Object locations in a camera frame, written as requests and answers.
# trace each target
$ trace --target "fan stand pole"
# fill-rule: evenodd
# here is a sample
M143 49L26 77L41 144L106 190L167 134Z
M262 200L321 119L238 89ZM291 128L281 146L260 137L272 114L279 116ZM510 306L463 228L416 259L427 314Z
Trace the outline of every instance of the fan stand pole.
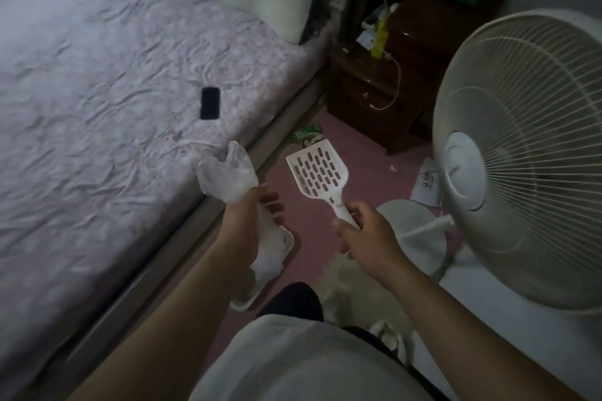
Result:
M447 230L450 227L454 226L454 221L451 215L437 217L433 222L430 222L422 227L418 227L415 230L409 231L406 234L402 235L402 239L407 239L414 237L416 235L420 235L422 233L426 233L432 230Z

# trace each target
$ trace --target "person's right hand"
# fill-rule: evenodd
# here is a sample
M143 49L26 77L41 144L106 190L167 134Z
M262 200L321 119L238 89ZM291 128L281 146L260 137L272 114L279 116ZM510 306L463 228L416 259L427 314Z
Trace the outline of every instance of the person's right hand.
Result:
M391 224L371 205L356 201L347 209L361 230L341 219L333 221L336 234L344 241L341 253L350 253L366 274L386 287L395 268L412 263L399 247Z

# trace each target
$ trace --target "litter scoop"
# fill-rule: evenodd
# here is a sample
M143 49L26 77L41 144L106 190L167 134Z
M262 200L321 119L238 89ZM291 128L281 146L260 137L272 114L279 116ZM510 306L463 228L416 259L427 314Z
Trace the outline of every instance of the litter scoop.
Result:
M287 163L305 196L326 201L339 219L358 228L342 202L349 171L328 140L289 155Z

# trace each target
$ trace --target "white cloth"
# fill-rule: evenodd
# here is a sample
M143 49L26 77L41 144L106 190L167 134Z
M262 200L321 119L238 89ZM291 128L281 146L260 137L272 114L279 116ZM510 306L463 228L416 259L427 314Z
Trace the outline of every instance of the white cloth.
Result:
M265 315L232 340L194 389L204 400L430 398L392 359L327 323Z

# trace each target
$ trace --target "smartphone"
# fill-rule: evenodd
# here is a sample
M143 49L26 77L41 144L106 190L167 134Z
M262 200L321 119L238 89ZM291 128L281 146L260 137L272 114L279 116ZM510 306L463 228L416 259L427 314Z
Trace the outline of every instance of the smartphone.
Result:
M219 119L220 89L218 87L203 87L200 93L200 118L204 120Z

